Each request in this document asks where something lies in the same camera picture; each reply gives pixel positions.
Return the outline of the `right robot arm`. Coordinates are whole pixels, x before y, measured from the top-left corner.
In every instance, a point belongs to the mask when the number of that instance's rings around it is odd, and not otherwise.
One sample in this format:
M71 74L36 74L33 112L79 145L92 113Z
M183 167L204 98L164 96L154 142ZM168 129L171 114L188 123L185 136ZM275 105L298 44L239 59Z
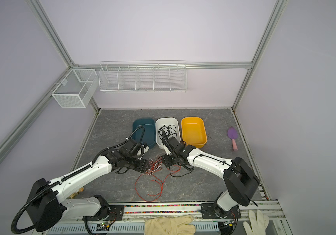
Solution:
M217 157L192 145L183 144L174 137L164 137L162 143L166 152L163 156L165 167L179 165L189 171L201 168L223 179L226 191L214 203L201 204L204 219L241 218L239 207L247 207L254 202L252 197L261 181L244 159Z

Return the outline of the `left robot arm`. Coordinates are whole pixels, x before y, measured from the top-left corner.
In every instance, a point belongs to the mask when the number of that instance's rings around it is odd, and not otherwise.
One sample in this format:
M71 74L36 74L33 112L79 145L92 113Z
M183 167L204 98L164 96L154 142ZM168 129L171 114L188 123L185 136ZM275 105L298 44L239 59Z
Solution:
M61 219L82 217L91 220L117 218L109 203L101 195L85 199L70 199L70 195L93 180L121 169L144 173L148 161L143 155L149 150L147 143L131 137L113 147L101 150L86 165L55 179L36 181L27 202L17 212L11 223L13 234L31 230L44 232L55 226Z

